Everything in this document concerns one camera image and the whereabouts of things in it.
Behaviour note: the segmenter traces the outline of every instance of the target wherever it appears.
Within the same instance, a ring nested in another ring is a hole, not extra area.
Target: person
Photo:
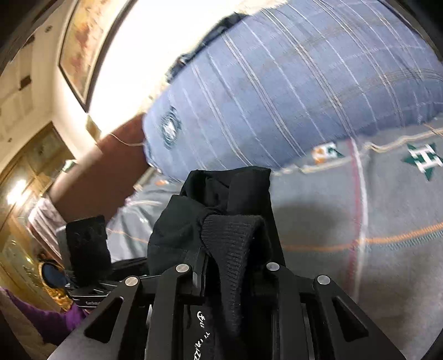
[[[3,342],[8,338],[0,343],[2,354],[20,354],[18,346],[10,348],[12,342],[18,341],[31,360],[46,360],[86,315],[75,304],[65,313],[43,311],[0,288],[0,330],[2,334],[9,334],[10,330],[13,336],[8,343]]]
[[[104,138],[161,172],[108,222],[109,248],[124,249],[113,260],[146,255],[152,212],[191,170],[268,167],[287,267],[328,274],[420,358],[443,328],[442,80],[384,1],[292,0],[245,17],[175,74],[136,141]]]
[[[67,160],[57,178],[67,174],[75,167],[76,163],[75,160]],[[29,213],[27,229],[39,245],[38,249],[43,250],[44,258],[55,260],[61,265],[62,257],[58,247],[56,231],[58,228],[66,225],[66,221],[54,207],[48,195],[52,185],[53,182],[47,185],[46,190],[40,195],[37,204]]]

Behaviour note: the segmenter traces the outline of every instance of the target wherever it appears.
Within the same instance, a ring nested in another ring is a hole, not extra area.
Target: metal rivet
[[[317,278],[317,281],[319,282],[319,284],[328,285],[331,282],[331,279],[329,279],[329,277],[326,275],[320,275]]]
[[[180,264],[177,265],[177,267],[175,268],[179,273],[185,273],[189,270],[189,265],[187,264]]]
[[[266,264],[266,268],[267,268],[269,271],[277,271],[277,270],[280,268],[280,265],[277,264],[276,262],[268,262],[268,263]]]
[[[127,286],[134,286],[138,284],[138,279],[135,276],[131,276],[130,278],[127,278],[124,283]]]

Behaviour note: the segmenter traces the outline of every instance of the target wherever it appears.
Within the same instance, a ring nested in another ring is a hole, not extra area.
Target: green star pattern
[[[410,149],[410,150],[417,150],[417,148],[414,145],[411,145],[411,144],[407,144],[407,145],[408,145],[408,149]],[[429,144],[429,146],[431,147],[432,150],[435,151],[435,153],[437,153],[437,150],[436,150],[436,147],[435,147],[435,143]],[[440,157],[438,155],[433,155],[433,156],[437,156],[441,161],[443,161],[442,157]],[[412,157],[412,155],[409,155],[408,157],[405,157],[402,161],[407,163],[407,164],[414,165],[414,166],[417,166],[416,161],[419,161],[421,163],[425,163],[425,161],[424,161],[424,159],[423,159],[423,157],[421,155],[418,155],[417,159],[414,159]],[[424,174],[425,174],[426,179],[428,181],[431,181],[433,171],[434,171],[434,168],[429,168],[429,169],[425,170]]]
[[[329,154],[337,154],[337,158],[341,158],[341,157],[344,157],[342,154],[340,154],[337,150],[335,150],[334,148],[329,148],[328,149],[328,153]]]

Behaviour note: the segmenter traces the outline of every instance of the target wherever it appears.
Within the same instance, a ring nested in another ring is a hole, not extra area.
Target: ceiling light
[[[17,181],[14,188],[11,190],[11,192],[7,196],[8,205],[15,204],[20,197],[22,196],[23,190],[26,188],[26,181],[25,180],[19,180]]]

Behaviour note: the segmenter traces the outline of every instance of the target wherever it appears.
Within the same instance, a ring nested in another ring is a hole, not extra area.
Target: picture frame
[[[63,38],[58,67],[85,112],[112,40],[137,0],[78,0]]]

